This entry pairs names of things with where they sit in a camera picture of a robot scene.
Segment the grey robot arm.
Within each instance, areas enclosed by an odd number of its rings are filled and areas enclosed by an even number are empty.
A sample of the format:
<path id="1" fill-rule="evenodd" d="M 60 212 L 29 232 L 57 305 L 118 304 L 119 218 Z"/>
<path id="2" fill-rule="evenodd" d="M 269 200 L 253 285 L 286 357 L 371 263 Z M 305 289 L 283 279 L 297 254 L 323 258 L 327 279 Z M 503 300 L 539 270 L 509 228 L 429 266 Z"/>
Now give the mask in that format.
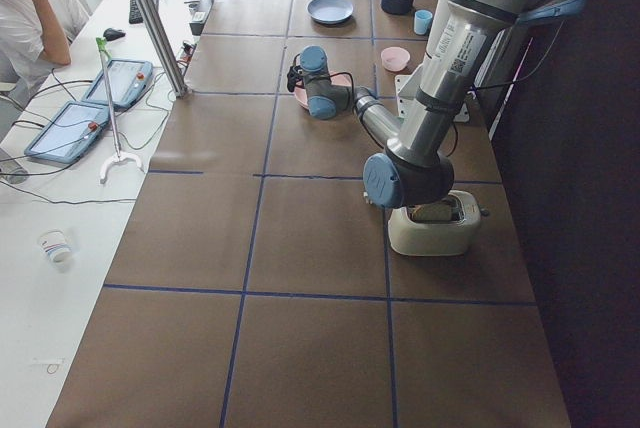
<path id="1" fill-rule="evenodd" d="M 291 71 L 300 77 L 309 113 L 330 119 L 353 110 L 383 150 L 369 157 L 363 182 L 383 208 L 437 202 L 450 191 L 454 171 L 439 152 L 454 117 L 496 36 L 515 24 L 547 23 L 580 12 L 586 0 L 438 0 L 408 114 L 398 119 L 365 87 L 332 84 L 325 51 L 306 47 Z"/>

